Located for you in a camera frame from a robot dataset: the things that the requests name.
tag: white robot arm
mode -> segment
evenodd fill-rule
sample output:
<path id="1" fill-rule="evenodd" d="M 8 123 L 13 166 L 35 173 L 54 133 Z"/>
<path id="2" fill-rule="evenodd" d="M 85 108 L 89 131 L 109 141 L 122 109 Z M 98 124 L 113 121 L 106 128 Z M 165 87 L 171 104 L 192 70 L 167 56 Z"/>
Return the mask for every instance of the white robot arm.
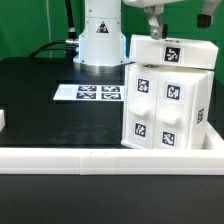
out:
<path id="1" fill-rule="evenodd" d="M 167 36 L 167 25 L 163 24 L 161 14 L 164 11 L 164 4 L 181 2 L 186 0 L 123 0 L 125 4 L 144 8 L 149 24 L 151 26 L 151 37 L 153 39 L 165 39 Z M 205 7 L 198 15 L 198 27 L 208 28 L 213 23 L 214 14 L 221 3 L 221 0 L 204 0 Z"/>

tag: white box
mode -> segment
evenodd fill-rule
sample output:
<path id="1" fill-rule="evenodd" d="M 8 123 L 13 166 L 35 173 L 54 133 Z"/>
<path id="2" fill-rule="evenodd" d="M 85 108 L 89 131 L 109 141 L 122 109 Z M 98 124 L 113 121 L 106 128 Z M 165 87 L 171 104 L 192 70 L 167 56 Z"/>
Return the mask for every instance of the white box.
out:
<path id="1" fill-rule="evenodd" d="M 214 69 L 217 54 L 218 48 L 210 41 L 153 40 L 149 36 L 133 35 L 129 60 L 143 64 Z"/>
<path id="2" fill-rule="evenodd" d="M 122 144 L 152 148 L 159 69 L 126 66 Z"/>
<path id="3" fill-rule="evenodd" d="M 212 71 L 192 68 L 126 66 L 122 144 L 141 149 L 202 148 L 213 76 Z M 143 81 L 148 92 L 140 85 Z"/>
<path id="4" fill-rule="evenodd" d="M 203 147 L 212 86 L 208 80 L 213 75 L 205 70 L 161 67 L 153 148 Z"/>
<path id="5" fill-rule="evenodd" d="M 5 127 L 5 115 L 4 110 L 0 110 L 0 132 Z"/>

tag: black table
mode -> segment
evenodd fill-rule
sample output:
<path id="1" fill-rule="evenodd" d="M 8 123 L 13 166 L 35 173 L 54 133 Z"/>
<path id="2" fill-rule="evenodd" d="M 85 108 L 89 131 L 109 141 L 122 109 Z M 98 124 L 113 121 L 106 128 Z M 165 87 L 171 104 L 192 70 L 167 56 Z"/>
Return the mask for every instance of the black table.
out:
<path id="1" fill-rule="evenodd" d="M 77 71 L 64 59 L 3 60 L 0 146 L 121 148 L 123 102 L 53 101 L 59 84 L 123 85 L 124 72 Z"/>
<path id="2" fill-rule="evenodd" d="M 0 146 L 121 147 L 121 102 L 52 99 L 61 83 L 122 85 L 123 74 L 12 58 L 0 63 L 0 80 Z M 223 224 L 223 209 L 222 176 L 0 175 L 0 224 Z"/>

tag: cable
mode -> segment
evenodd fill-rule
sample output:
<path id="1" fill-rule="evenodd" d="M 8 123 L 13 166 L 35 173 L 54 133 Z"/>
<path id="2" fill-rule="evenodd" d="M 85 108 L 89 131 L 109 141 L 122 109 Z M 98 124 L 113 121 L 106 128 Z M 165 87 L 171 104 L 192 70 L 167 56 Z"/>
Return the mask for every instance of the cable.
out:
<path id="1" fill-rule="evenodd" d="M 68 49 L 68 48 L 47 48 L 47 49 L 39 49 L 37 51 L 35 51 L 35 54 L 33 53 L 32 57 L 30 58 L 34 58 L 38 53 L 42 52 L 42 51 L 72 51 L 73 49 Z"/>
<path id="2" fill-rule="evenodd" d="M 45 44 L 42 47 L 40 47 L 39 49 L 37 49 L 36 51 L 34 51 L 33 53 L 31 53 L 29 55 L 29 58 L 34 58 L 40 51 L 44 51 L 44 50 L 48 51 L 49 49 L 51 49 L 51 48 L 48 48 L 48 47 L 58 45 L 58 44 L 65 44 L 65 40 L 58 40 L 58 41 L 53 41 L 51 43 Z"/>
<path id="3" fill-rule="evenodd" d="M 68 27 L 69 27 L 68 38 L 77 39 L 77 33 L 75 31 L 75 26 L 73 21 L 71 0 L 65 0 L 65 7 L 67 12 L 67 21 L 68 21 Z"/>
<path id="4" fill-rule="evenodd" d="M 49 42 L 52 42 L 51 18 L 50 18 L 50 3 L 49 3 L 49 0 L 46 0 L 46 13 L 47 13 L 48 38 L 49 38 Z"/>

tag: black cable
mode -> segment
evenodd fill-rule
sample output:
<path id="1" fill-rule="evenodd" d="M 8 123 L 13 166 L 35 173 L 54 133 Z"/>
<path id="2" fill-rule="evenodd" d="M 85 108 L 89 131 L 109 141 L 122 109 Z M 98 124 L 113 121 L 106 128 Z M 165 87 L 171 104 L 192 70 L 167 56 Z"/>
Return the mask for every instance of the black cable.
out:
<path id="1" fill-rule="evenodd" d="M 32 55 L 30 58 L 34 58 L 38 53 L 42 51 L 72 51 L 73 49 L 68 49 L 68 48 L 46 48 L 46 49 L 38 49 L 35 51 L 35 54 Z"/>
<path id="2" fill-rule="evenodd" d="M 45 50 L 48 47 L 51 47 L 51 46 L 54 46 L 54 45 L 58 45 L 58 44 L 65 44 L 65 40 L 58 40 L 58 41 L 53 41 L 51 43 L 45 44 L 42 47 L 40 47 L 39 49 L 37 49 L 36 51 L 34 51 L 33 53 L 31 53 L 29 55 L 29 58 L 34 58 L 40 51 L 43 51 L 43 50 Z"/>
<path id="3" fill-rule="evenodd" d="M 75 26 L 73 21 L 71 0 L 65 0 L 65 7 L 67 12 L 67 21 L 68 21 L 68 27 L 69 27 L 68 38 L 77 39 L 77 33 L 75 31 Z"/>

